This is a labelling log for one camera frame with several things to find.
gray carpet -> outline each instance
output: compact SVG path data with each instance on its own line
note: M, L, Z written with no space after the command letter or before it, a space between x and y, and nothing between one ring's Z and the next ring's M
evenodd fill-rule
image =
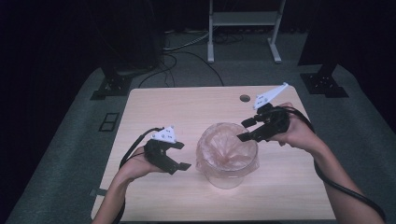
M396 135L361 91L356 78L341 66L335 69L333 77L349 98L325 98L308 93L300 74L317 72L319 66L297 66L306 34L278 35L276 45L282 64L274 63L266 45L267 36L243 35L240 42L215 45L212 67L224 85L279 85L286 81L294 86L318 135L332 148L362 191L382 206L388 223L396 223ZM168 47L196 37L171 34ZM181 50L206 57L205 44ZM160 73L143 83L149 74L136 77L131 89L140 84L141 88L221 85L214 71L199 58L188 53L171 55L176 57L177 65L170 72ZM163 58L162 69L174 62L170 56ZM91 101L103 78L98 68L81 88L7 223L91 222L94 197L90 193L100 185L117 133L117 128L114 132L98 130L106 113L122 115L127 101L126 96ZM278 223L334 221L279 220Z

tabletop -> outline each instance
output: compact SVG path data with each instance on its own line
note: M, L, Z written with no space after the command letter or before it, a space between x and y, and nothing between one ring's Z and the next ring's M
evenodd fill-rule
M218 189L195 169L197 142L212 124L240 124L252 118L257 94L276 86L136 89L130 92L100 189L107 189L120 160L137 137L151 128L174 126L177 141L167 155L192 164L173 175L151 173L128 188L124 221L227 221L335 219L313 158L303 150L260 142L260 167L234 189ZM249 102L241 96L249 96ZM288 86L271 103L291 102L304 115L302 102ZM250 127L252 131L260 124ZM141 142L143 146L149 135ZM104 199L97 196L95 216Z

dark background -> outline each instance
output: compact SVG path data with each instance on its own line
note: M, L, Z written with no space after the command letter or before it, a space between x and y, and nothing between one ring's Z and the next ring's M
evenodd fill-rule
M113 63L152 66L152 58L159 53L152 46L160 46L162 40L154 35L166 30L207 29L208 1L152 1L154 18L148 16L149 11L138 10L146 8L147 2L112 1L111 6L109 1L0 2L0 222L20 198L68 107L94 69ZM271 10L278 4L259 0L215 3L216 10L224 11ZM119 13L121 8L133 12L135 17L130 20L142 21L120 23L117 18L125 15ZM336 52L340 64L357 78L395 130L391 116L396 97L390 86L396 74L396 37L391 32L396 28L395 15L392 1L289 1L280 30L310 30L302 65L323 63L332 46L341 46ZM142 22L152 27L141 32L138 24ZM138 48L148 32L153 32L150 42L143 43L146 48ZM126 44L125 39L134 41ZM148 48L153 49L139 61L135 55Z

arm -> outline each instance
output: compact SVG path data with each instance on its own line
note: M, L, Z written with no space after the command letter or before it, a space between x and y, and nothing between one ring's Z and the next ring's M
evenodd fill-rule
M92 224L112 223L122 208L129 184L148 173L162 172L146 161L145 156L140 154L143 151L142 147L138 148L134 153L136 156L129 159L114 176Z
M290 126L286 133L280 133L271 138L281 146L290 144L310 153L319 169L330 180L352 189L359 194L361 190L349 177L329 147L317 137L298 117L290 115ZM380 215L370 206L345 193L325 184L332 210L339 223L384 223Z

plastic container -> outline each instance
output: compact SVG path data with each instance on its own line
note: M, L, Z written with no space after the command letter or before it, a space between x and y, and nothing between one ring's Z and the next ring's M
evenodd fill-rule
M196 169L215 187L233 189L259 168L257 142L241 142L237 137L247 131L241 125L217 123L206 129L198 141Z

